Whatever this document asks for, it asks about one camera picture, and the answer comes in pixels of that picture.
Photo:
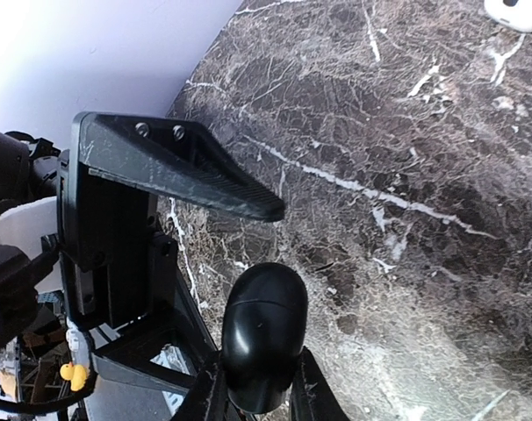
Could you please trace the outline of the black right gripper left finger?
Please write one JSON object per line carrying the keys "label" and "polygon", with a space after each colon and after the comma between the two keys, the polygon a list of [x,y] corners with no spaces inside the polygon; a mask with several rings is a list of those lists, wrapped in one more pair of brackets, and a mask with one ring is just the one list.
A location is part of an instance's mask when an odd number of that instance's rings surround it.
{"label": "black right gripper left finger", "polygon": [[210,353],[172,421],[222,421],[227,407],[221,352]]}

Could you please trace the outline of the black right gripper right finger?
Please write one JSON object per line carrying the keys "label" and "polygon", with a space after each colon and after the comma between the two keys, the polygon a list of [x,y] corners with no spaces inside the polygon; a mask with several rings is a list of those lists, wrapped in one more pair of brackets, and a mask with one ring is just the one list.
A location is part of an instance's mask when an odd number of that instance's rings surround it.
{"label": "black right gripper right finger", "polygon": [[306,346],[299,356],[291,385],[290,420],[349,421]]}

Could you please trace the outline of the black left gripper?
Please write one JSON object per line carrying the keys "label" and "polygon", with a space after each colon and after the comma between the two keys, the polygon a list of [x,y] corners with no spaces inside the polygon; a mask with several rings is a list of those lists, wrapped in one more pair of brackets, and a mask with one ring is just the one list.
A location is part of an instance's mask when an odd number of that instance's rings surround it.
{"label": "black left gripper", "polygon": [[85,111],[73,129],[75,158],[63,151],[57,175],[68,316],[82,331],[141,317],[93,353],[97,373],[145,389],[188,390],[216,346],[155,195],[262,222],[283,220],[284,201],[198,122]]}

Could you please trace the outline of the black earbud charging case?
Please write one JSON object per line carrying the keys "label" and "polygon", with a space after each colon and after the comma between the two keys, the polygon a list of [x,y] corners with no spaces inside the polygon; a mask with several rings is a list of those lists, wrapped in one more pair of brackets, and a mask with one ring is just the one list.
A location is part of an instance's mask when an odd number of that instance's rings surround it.
{"label": "black earbud charging case", "polygon": [[301,354],[308,295],[280,263],[260,263],[236,280],[224,311],[221,359],[231,402],[250,414],[278,408]]}

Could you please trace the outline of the white earbud charging case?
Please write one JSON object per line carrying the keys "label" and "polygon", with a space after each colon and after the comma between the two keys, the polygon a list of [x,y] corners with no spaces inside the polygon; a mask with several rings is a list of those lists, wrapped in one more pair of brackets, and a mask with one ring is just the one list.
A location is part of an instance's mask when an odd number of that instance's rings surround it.
{"label": "white earbud charging case", "polygon": [[486,14],[517,32],[532,32],[532,0],[485,0]]}

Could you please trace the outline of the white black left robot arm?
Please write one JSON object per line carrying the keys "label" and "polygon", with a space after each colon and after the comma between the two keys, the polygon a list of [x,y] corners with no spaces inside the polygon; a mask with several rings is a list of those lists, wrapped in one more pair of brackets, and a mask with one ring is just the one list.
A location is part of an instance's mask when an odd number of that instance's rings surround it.
{"label": "white black left robot arm", "polygon": [[160,196],[267,223],[284,217],[283,200],[197,122],[85,112],[63,151],[0,133],[0,347],[32,321],[36,294],[61,288],[81,331],[123,331],[73,374],[75,397],[105,376],[192,395],[226,390],[259,411],[291,385],[306,320],[302,283],[276,263],[247,270],[215,350],[177,273],[178,244],[159,224]]}

